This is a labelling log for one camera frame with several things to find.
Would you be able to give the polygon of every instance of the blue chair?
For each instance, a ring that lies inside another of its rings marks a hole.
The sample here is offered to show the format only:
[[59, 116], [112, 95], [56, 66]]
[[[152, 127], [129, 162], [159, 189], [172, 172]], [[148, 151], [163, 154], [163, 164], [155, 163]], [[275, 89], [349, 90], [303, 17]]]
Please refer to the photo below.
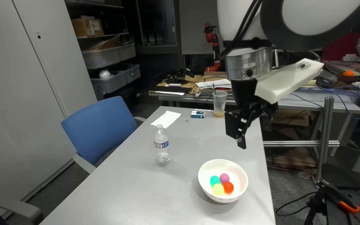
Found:
[[136, 129], [136, 120], [122, 97], [108, 98], [66, 117], [61, 125], [77, 150], [74, 161], [88, 173], [106, 153], [119, 146]]
[[[44, 219], [43, 212], [39, 208], [25, 202], [0, 199], [0, 208], [25, 216], [30, 219], [34, 225], [40, 224], [40, 222]], [[0, 225], [8, 225], [1, 216]]]

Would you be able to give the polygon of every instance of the clear plastic cup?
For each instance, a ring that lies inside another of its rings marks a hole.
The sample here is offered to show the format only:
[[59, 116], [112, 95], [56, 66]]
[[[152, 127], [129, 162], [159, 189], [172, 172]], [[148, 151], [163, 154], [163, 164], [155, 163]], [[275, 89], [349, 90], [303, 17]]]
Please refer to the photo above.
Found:
[[227, 92], [226, 91], [214, 91], [213, 93], [213, 114], [216, 117], [223, 117], [224, 107], [226, 105]]

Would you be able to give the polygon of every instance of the pink ball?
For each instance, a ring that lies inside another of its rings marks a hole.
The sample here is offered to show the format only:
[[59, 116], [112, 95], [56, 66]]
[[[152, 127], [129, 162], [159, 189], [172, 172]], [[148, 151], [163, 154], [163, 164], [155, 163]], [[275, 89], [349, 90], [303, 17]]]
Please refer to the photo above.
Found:
[[220, 182], [222, 184], [229, 182], [229, 181], [230, 181], [230, 177], [229, 177], [229, 175], [227, 175], [227, 173], [222, 173], [222, 175], [220, 175]]

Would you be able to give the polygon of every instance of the chair armrest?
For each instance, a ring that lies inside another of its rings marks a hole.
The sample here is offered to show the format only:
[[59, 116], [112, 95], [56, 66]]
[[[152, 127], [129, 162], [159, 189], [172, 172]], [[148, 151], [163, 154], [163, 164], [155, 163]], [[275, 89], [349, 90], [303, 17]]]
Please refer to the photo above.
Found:
[[34, 225], [40, 224], [44, 219], [41, 209], [34, 205], [12, 199], [0, 199], [0, 208], [22, 215], [30, 219]]
[[134, 119], [138, 120], [138, 121], [142, 121], [145, 122], [147, 119], [143, 118], [143, 117], [134, 117]]
[[96, 169], [96, 167], [93, 164], [87, 162], [87, 160], [82, 158], [77, 153], [73, 156], [73, 160], [89, 174], [91, 174]]

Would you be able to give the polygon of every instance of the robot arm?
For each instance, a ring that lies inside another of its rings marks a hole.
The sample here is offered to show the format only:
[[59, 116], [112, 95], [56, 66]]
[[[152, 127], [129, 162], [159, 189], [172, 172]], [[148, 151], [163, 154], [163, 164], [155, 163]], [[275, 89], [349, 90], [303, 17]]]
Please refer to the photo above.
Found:
[[320, 62], [304, 59], [272, 69], [272, 44], [302, 52], [329, 44], [360, 21], [360, 0], [217, 0], [226, 72], [237, 110], [226, 112], [226, 134], [246, 148], [245, 133], [261, 117], [263, 128], [277, 101], [317, 76]]

